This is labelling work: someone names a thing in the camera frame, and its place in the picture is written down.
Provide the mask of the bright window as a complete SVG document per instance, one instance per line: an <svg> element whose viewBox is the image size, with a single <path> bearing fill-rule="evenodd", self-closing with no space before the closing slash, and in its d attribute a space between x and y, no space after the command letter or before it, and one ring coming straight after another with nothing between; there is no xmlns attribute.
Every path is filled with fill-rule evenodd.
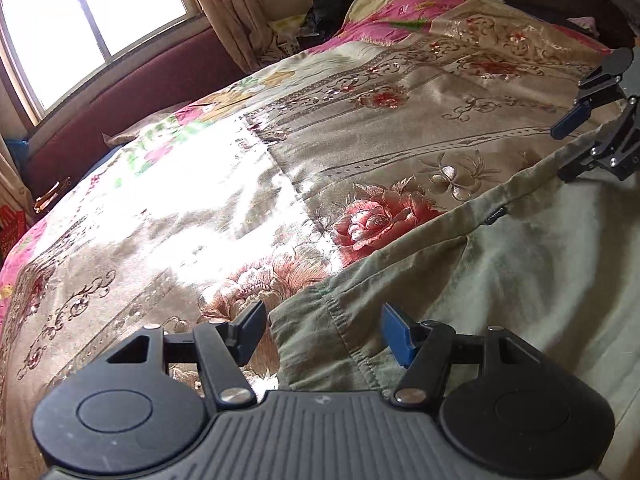
<svg viewBox="0 0 640 480"><path fill-rule="evenodd" d="M196 0L1 0L1 51L29 122L200 12Z"/></svg>

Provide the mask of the red plastic bag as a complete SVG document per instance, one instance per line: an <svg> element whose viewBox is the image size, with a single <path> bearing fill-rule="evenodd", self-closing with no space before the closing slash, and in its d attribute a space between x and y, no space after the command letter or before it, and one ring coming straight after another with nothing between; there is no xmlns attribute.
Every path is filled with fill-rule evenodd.
<svg viewBox="0 0 640 480"><path fill-rule="evenodd" d="M12 248L27 232L27 220L24 210L14 210L9 205L1 206L0 218L1 262L4 262Z"/></svg>

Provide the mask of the beige curtain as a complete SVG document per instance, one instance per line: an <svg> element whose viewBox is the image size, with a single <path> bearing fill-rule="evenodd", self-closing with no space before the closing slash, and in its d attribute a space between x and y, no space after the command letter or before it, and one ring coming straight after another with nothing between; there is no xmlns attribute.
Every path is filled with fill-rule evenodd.
<svg viewBox="0 0 640 480"><path fill-rule="evenodd" d="M260 0L198 0L210 26L246 74L285 58Z"/></svg>

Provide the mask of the maroon padded headboard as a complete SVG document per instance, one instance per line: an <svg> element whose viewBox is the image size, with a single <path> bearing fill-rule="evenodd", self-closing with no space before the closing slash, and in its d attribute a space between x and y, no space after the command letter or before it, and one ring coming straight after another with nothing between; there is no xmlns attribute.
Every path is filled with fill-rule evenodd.
<svg viewBox="0 0 640 480"><path fill-rule="evenodd" d="M244 76L212 30L184 40L82 104L29 156L23 181L33 196L55 183L77 183L114 136L154 112L189 104Z"/></svg>

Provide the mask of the dark clothes pile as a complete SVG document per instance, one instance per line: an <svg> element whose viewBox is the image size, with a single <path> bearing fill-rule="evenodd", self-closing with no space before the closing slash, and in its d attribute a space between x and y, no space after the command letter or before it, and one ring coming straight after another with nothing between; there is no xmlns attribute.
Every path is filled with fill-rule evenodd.
<svg viewBox="0 0 640 480"><path fill-rule="evenodd" d="M296 32L299 47L308 50L331 39L341 29L353 1L314 0Z"/></svg>

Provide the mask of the floral satin bedspread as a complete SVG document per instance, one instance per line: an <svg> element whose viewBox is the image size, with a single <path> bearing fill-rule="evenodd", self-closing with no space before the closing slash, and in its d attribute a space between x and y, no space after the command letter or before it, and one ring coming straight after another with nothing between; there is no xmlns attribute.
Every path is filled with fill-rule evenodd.
<svg viewBox="0 0 640 480"><path fill-rule="evenodd" d="M1 474L32 411L146 324L269 309L509 180L605 54L502 0L356 0L338 34L144 128L1 272Z"/></svg>

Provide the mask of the olive green pants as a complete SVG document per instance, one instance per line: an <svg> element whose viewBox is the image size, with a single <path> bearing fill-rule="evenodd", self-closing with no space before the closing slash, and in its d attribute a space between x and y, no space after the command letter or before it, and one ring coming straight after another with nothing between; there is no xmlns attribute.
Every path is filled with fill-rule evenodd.
<svg viewBox="0 0 640 480"><path fill-rule="evenodd" d="M383 304L462 334L500 325L597 390L615 416L602 462L639 474L639 179L563 182L581 136L503 184L285 300L270 315L282 388L388 391L400 366Z"/></svg>

